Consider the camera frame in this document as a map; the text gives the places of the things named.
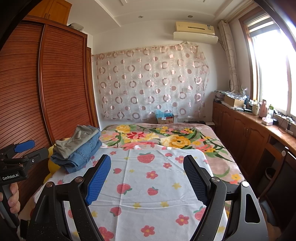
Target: trash can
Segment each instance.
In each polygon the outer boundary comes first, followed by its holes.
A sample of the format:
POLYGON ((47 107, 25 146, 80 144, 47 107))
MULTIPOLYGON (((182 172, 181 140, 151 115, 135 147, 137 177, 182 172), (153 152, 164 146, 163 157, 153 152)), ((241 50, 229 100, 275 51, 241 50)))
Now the trash can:
POLYGON ((272 167, 268 167, 265 169, 265 173, 261 179, 261 181, 259 182, 259 185, 257 187, 257 192, 259 194, 261 194, 264 189, 267 187, 267 185, 269 184, 270 180, 273 178, 274 174, 275 174, 276 170, 272 167))

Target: human hand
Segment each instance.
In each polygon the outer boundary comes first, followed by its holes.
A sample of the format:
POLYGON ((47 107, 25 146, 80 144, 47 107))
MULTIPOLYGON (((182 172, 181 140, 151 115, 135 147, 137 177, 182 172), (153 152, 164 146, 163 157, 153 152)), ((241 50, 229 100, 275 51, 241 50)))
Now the human hand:
MULTIPOLYGON (((19 191, 17 183, 12 183, 9 186, 11 197, 8 199, 11 213, 18 213, 20 211, 19 191)), ((0 192, 0 202, 3 200, 3 194, 0 192)))

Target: ceiling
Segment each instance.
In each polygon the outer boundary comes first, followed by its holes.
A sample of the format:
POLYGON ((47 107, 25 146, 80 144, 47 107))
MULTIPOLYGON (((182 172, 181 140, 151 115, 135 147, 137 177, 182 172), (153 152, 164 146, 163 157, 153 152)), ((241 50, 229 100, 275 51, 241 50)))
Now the ceiling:
POLYGON ((67 0, 68 24, 78 23, 95 35, 122 25, 150 20, 182 20, 216 25, 251 0, 67 0))

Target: finger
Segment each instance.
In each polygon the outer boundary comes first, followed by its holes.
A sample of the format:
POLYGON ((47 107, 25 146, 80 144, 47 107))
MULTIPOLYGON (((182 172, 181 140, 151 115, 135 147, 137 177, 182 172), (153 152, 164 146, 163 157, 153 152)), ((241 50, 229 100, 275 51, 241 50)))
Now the finger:
POLYGON ((12 194, 16 194, 16 192, 18 191, 18 185, 17 185, 17 183, 10 184, 9 189, 10 189, 10 191, 11 191, 12 194))
POLYGON ((8 199, 8 205, 10 207, 13 207, 14 205, 16 205, 16 203, 18 202, 19 199, 19 191, 17 190, 17 192, 15 194, 13 194, 9 199, 8 199))
POLYGON ((20 202, 18 201, 15 206, 10 208, 11 213, 18 213, 20 211, 20 202))

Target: cardboard box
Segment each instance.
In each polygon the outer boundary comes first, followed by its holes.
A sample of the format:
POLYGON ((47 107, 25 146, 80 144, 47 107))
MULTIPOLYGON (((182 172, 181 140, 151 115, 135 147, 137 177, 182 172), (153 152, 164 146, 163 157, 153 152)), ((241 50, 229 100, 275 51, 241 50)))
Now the cardboard box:
POLYGON ((225 95, 224 102, 233 106, 233 107, 240 107, 244 105, 244 100, 239 100, 239 99, 233 99, 227 95, 225 95))
POLYGON ((174 116, 173 117, 162 117, 157 119, 158 124, 172 124, 174 123, 174 116))

